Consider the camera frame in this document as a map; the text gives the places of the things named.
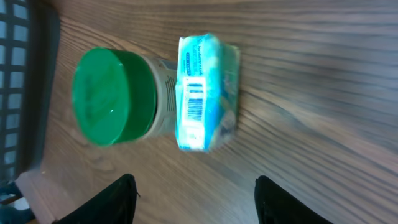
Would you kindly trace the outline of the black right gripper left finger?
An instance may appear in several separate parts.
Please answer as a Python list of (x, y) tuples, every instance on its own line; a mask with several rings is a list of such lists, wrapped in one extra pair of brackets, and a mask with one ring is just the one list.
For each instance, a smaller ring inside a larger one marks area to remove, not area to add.
[(56, 224), (132, 224), (137, 197), (133, 175), (124, 174)]

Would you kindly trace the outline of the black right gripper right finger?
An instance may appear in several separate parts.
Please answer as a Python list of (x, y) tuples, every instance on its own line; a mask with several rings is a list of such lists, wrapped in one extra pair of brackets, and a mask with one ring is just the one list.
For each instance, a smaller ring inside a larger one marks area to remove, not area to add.
[(255, 181), (254, 201), (260, 224), (331, 224), (264, 175)]

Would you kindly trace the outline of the green lid jar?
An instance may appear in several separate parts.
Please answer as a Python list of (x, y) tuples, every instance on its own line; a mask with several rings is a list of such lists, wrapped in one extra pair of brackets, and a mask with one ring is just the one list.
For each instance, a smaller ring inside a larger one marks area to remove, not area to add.
[(80, 59), (72, 102), (78, 125), (97, 146), (170, 134), (175, 130), (177, 63), (96, 47)]

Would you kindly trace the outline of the teal white small carton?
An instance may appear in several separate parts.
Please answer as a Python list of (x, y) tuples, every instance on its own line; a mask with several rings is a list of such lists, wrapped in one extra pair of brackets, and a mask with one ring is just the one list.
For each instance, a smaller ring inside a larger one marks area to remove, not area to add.
[(175, 86), (175, 137), (183, 151), (209, 152), (233, 138), (240, 51), (213, 34), (182, 37)]

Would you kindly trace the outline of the grey plastic basket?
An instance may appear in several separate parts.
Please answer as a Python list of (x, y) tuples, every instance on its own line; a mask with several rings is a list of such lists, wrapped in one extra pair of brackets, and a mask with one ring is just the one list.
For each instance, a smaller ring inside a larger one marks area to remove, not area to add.
[(59, 42), (48, 2), (1, 0), (1, 185), (40, 165)]

